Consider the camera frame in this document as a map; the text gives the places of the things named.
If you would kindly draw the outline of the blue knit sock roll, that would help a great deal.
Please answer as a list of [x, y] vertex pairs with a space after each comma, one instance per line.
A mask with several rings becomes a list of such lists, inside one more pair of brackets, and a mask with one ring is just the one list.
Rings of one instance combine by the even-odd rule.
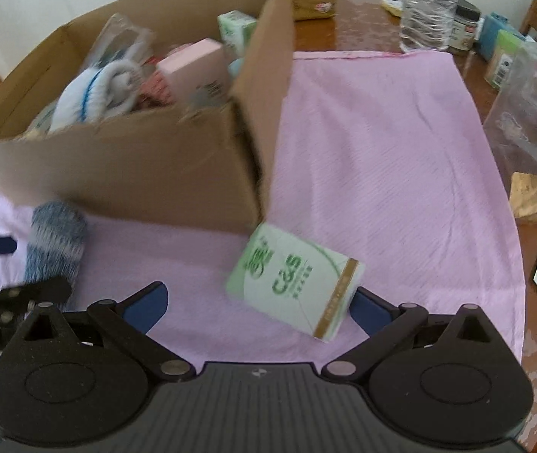
[[62, 276], [75, 288], [87, 234], [87, 221], [74, 206], [64, 202], [37, 206], [31, 219], [25, 281]]

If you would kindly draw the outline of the green white tissue pack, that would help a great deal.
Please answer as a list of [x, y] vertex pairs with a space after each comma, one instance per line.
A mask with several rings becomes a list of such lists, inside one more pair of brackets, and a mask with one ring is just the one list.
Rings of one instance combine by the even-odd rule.
[[365, 264], [262, 223], [225, 288], [234, 299], [329, 342], [349, 311]]

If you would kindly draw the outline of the white sock roll blue stripe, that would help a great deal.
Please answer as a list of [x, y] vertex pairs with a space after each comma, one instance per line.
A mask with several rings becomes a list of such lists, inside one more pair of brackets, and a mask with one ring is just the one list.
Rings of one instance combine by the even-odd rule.
[[60, 94], [48, 132], [128, 114], [143, 81], [142, 67], [129, 59], [85, 69]]

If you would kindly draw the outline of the pink rectangular box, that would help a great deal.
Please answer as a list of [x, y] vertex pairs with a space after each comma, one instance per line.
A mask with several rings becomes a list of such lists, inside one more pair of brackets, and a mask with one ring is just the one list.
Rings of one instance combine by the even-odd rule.
[[157, 64], [175, 103], [219, 108], [228, 101], [231, 75], [224, 46], [203, 39], [171, 51]]

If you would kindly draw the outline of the pink knit sock roll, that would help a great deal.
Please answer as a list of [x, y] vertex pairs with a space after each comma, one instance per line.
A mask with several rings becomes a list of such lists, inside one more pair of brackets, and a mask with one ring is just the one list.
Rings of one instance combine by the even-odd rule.
[[154, 65], [155, 69], [151, 75], [142, 82], [142, 86], [139, 87], [139, 93], [137, 94], [136, 102], [133, 107], [135, 111], [142, 111], [143, 109], [148, 108], [164, 108], [164, 106], [175, 104], [188, 106], [188, 100], [186, 98], [174, 95], [170, 85], [166, 82], [164, 75], [159, 69], [159, 63], [169, 56], [177, 54], [190, 46], [191, 43], [173, 46], [166, 55], [152, 56], [146, 61], [146, 65]]

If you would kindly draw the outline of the clear capsule bottle silver cap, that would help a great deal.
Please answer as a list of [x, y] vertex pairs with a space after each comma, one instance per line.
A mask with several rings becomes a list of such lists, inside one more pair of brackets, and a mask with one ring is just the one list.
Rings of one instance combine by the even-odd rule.
[[153, 56], [155, 34], [129, 18], [114, 13], [103, 26], [80, 69], [102, 68], [114, 60], [128, 59], [144, 65]]

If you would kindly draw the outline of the pink tablecloth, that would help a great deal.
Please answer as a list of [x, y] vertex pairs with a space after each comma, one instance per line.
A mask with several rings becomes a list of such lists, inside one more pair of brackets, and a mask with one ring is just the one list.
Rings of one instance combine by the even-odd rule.
[[[434, 313], [480, 305], [516, 355], [525, 339], [518, 235], [472, 98], [445, 53], [299, 53], [283, 102], [267, 221], [362, 262], [361, 283]], [[151, 335], [194, 365], [324, 365], [359, 344], [320, 342], [225, 290], [249, 237], [90, 216], [75, 309], [166, 283]]]

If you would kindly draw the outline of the brown cardboard box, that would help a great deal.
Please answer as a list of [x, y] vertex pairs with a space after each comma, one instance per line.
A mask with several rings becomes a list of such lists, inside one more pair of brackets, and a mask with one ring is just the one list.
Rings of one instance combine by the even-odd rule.
[[[175, 104], [28, 138], [114, 14], [154, 32], [157, 51], [217, 37], [218, 17], [257, 20], [218, 108]], [[0, 191], [18, 205], [73, 202], [100, 216], [247, 232], [270, 197], [294, 49], [291, 0], [116, 0], [59, 27], [0, 84]]]

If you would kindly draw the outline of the green lid container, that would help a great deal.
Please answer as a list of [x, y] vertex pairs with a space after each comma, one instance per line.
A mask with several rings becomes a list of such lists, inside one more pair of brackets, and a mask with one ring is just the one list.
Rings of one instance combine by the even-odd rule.
[[500, 30], [495, 40], [493, 54], [487, 66], [485, 80], [494, 89], [499, 90], [511, 69], [513, 59], [525, 37], [508, 30]]

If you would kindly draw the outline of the small dark lid jar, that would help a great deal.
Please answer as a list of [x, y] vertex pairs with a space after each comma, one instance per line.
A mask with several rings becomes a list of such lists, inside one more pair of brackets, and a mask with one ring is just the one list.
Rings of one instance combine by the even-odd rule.
[[458, 0], [455, 11], [449, 47], [460, 52], [467, 52], [473, 46], [481, 12], [467, 0]]

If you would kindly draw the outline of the teal box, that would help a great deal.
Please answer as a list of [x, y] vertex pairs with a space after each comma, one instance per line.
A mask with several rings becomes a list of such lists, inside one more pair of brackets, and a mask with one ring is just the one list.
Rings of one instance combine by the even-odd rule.
[[484, 17], [477, 41], [480, 56], [489, 62], [493, 56], [498, 33], [508, 28], [508, 18], [499, 13], [492, 12]]

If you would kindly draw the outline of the wooden chair right side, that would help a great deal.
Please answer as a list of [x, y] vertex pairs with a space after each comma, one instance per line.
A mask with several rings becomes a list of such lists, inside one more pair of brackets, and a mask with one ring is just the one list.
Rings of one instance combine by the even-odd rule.
[[523, 36], [529, 35], [532, 31], [537, 33], [537, 0], [532, 0], [518, 31]]

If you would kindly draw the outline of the clear plastic water bottle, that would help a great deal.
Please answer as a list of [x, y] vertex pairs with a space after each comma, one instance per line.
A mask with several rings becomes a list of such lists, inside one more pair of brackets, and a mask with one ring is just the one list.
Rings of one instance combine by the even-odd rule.
[[446, 50], [453, 29], [457, 1], [402, 0], [402, 51]]

